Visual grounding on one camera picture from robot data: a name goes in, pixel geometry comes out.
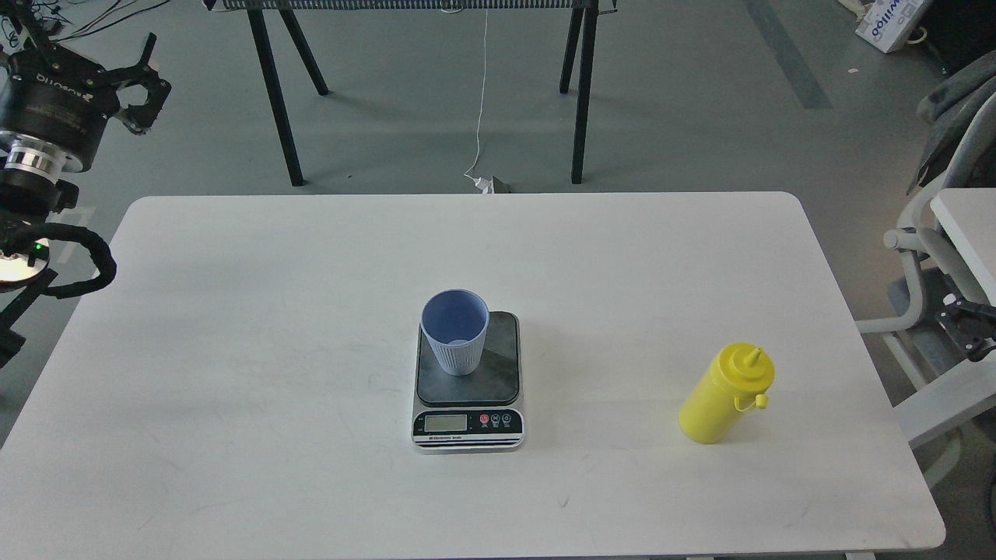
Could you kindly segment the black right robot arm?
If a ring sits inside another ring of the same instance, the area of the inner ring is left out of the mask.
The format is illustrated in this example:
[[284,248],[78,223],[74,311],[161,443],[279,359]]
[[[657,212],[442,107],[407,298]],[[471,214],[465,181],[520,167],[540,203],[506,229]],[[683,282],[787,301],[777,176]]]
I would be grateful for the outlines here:
[[951,296],[936,315],[947,337],[971,362],[980,362],[994,351],[995,308]]

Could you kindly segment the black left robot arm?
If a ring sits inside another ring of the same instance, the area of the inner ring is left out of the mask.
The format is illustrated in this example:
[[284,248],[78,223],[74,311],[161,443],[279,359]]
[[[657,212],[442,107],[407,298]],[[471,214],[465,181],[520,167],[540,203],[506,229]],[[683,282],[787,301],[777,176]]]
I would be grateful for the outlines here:
[[[2,58],[8,74],[1,103],[2,291],[14,293],[1,316],[4,364],[25,343],[14,323],[40,297],[77,298],[114,280],[107,241],[52,216],[77,205],[79,188],[65,175],[92,167],[110,120],[143,135],[159,116],[171,86],[153,63],[156,42],[148,35],[138,63],[124,68],[105,68],[48,42]],[[54,241],[84,248],[96,276],[56,285]]]

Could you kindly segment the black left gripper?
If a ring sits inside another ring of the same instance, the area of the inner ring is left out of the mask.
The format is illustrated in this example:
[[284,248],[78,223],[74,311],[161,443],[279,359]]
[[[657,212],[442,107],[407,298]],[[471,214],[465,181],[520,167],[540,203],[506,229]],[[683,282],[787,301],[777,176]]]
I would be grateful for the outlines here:
[[134,65],[109,71],[109,84],[117,91],[140,86],[146,92],[142,103],[120,110],[114,88],[86,84],[103,71],[96,61],[67,47],[54,50],[59,68],[53,68],[36,49],[11,54],[4,64],[9,79],[2,86],[3,148],[9,148],[15,135],[39,139],[67,153],[72,173],[85,173],[93,165],[107,121],[114,113],[133,135],[146,134],[172,89],[152,60],[157,39],[149,33]]

